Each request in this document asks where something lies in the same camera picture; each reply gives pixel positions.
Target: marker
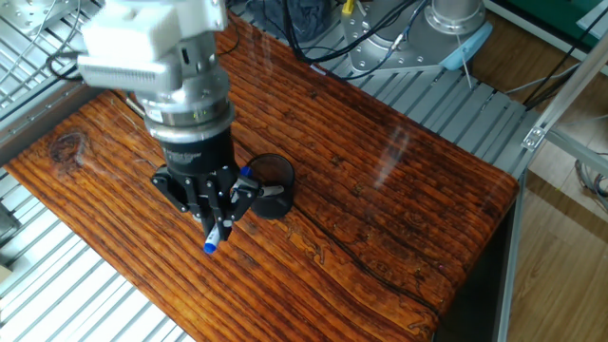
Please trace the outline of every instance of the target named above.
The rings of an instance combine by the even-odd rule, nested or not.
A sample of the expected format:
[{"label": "marker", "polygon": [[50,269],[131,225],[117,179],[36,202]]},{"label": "marker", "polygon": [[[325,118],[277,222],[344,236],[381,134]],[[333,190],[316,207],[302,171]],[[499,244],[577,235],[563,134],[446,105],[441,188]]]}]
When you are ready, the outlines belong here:
[{"label": "marker", "polygon": [[218,225],[214,225],[213,229],[211,230],[211,232],[209,232],[209,235],[207,236],[207,240],[205,241],[205,245],[202,248],[202,250],[210,255],[213,254],[217,248],[219,246],[219,230],[218,230]]}]

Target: wooden floor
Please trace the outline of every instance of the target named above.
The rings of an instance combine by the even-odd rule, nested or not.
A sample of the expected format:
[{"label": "wooden floor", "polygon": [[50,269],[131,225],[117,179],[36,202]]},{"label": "wooden floor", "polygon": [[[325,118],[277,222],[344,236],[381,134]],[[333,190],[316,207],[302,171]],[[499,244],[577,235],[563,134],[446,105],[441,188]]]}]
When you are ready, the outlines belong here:
[{"label": "wooden floor", "polygon": [[[495,30],[473,75],[500,91],[539,79],[563,56],[492,13],[489,20]],[[608,114],[607,92],[608,78],[597,76],[562,122]],[[560,129],[608,151],[608,121]],[[548,142],[530,165],[509,341],[608,341],[608,214],[582,191],[574,161]]]}]

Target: wood grain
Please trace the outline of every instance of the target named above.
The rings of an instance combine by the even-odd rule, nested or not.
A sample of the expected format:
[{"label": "wood grain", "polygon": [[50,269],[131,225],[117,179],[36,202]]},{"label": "wood grain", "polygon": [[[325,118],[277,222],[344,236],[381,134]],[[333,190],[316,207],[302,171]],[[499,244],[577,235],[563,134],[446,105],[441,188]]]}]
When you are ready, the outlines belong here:
[{"label": "wood grain", "polygon": [[238,24],[221,57],[237,161],[292,162],[286,218],[249,213],[207,256],[199,224],[149,183],[158,144],[110,92],[7,170],[195,339],[429,340],[516,180]]}]

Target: metal grating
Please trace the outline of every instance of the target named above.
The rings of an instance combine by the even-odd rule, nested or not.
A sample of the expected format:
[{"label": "metal grating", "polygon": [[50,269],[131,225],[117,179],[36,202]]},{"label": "metal grating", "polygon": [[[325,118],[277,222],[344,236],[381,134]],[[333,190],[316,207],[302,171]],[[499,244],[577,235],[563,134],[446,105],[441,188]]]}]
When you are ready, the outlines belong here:
[{"label": "metal grating", "polygon": [[[83,6],[83,20],[99,8],[96,3],[88,5]],[[231,10],[255,24],[253,16],[244,11],[244,5],[233,6]],[[29,86],[35,87],[34,82],[40,83],[48,76],[36,63],[46,59],[52,47],[61,44],[57,37],[67,35],[73,23],[70,19],[74,18],[72,13],[58,23],[57,28],[46,31],[48,41],[41,40],[38,59],[28,56],[31,63],[25,64],[16,75],[20,77],[16,84],[21,85],[25,80],[32,83],[21,85],[21,89],[11,93],[12,103],[19,96],[25,96],[23,91],[28,91]],[[333,13],[333,21],[325,34],[302,46],[345,46],[339,9]],[[0,21],[0,31],[5,24]],[[0,43],[7,46],[8,40],[11,48],[0,47],[2,58],[16,56],[17,48],[24,43],[19,46],[15,42],[26,42],[27,38],[3,35]],[[81,43],[75,41],[73,47],[78,48]],[[312,49],[309,56],[325,53]],[[322,66],[339,76],[352,75],[348,58]],[[475,86],[471,91],[465,75],[459,71],[400,72],[351,82],[516,178],[532,157],[531,152],[520,147],[520,142],[536,114],[526,113],[522,105],[477,80],[473,80]],[[0,94],[13,91],[0,89],[4,92]],[[1,338],[8,341],[192,340],[1,168],[0,203],[19,222],[16,229],[0,237],[0,261],[13,270],[0,284]]]}]

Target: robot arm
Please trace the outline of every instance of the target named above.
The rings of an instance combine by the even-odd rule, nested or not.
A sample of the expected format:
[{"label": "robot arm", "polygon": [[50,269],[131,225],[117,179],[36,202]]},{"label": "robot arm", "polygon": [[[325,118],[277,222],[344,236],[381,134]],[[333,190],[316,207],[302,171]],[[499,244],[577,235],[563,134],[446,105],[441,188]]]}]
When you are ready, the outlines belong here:
[{"label": "robot arm", "polygon": [[222,0],[109,0],[83,27],[87,54],[78,57],[90,86],[135,92],[166,160],[152,182],[202,223],[207,253],[255,199],[283,191],[241,175],[235,161],[235,109],[214,38],[227,25]]}]

